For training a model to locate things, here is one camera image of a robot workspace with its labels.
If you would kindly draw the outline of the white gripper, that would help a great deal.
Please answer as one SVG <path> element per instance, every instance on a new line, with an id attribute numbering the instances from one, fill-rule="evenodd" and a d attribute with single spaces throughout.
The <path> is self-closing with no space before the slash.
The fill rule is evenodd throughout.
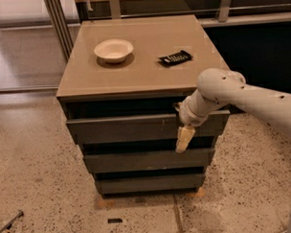
<path id="1" fill-rule="evenodd" d="M 176 152 L 183 152 L 188 147 L 196 132 L 195 128 L 200 127 L 207 120 L 210 110 L 202 103 L 195 103 L 193 100 L 185 99 L 183 102 L 174 104 L 178 111 L 179 119 L 184 125 L 178 129 L 176 141 Z"/>

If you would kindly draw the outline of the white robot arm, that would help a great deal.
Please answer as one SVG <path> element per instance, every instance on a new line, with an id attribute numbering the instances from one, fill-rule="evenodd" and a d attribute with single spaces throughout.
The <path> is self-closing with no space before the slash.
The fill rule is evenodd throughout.
<path id="1" fill-rule="evenodd" d="M 291 233 L 291 94 L 251 86 L 235 71 L 207 69 L 176 106 L 183 123 L 176 150 L 186 151 L 209 114 L 227 104 L 243 114 L 230 119 L 208 172 L 223 190 L 215 212 L 226 233 Z"/>

